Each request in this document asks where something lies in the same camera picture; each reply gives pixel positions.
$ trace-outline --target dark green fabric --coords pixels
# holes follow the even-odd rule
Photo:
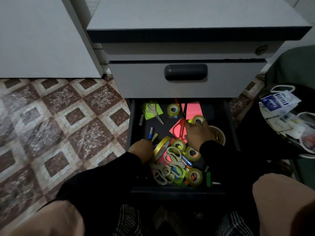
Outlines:
[[[295,83],[315,89],[315,45],[283,53],[266,73],[266,85]]]

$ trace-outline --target black drawer handle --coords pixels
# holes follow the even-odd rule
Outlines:
[[[169,64],[164,69],[168,81],[203,80],[207,74],[206,64]]]

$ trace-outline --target black sleeve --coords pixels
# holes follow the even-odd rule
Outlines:
[[[256,159],[254,152],[244,155],[215,141],[203,143],[200,154],[209,171],[221,179],[231,209],[242,216],[254,235],[259,235],[260,224],[252,189],[259,177],[273,172],[272,166],[265,160]]]
[[[62,184],[55,200],[67,200],[81,214],[85,235],[112,234],[119,210],[141,169],[139,157],[126,152],[104,166],[76,174]]]

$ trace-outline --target tiled floor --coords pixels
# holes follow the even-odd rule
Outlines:
[[[230,102],[238,124],[263,87]],[[125,152],[130,111],[105,79],[0,79],[0,235],[54,198],[74,174]]]

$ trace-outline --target red scissors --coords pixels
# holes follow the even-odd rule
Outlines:
[[[176,138],[178,139],[181,139],[181,140],[185,140],[185,136],[184,136],[184,130],[185,130],[185,124],[186,124],[186,111],[187,111],[187,104],[184,103],[184,109],[183,109],[183,115],[181,117],[181,119],[178,121],[178,123],[173,127],[173,136],[175,136]],[[174,129],[177,127],[177,126],[180,126],[180,130],[179,130],[179,136],[176,136],[175,133],[174,133]]]

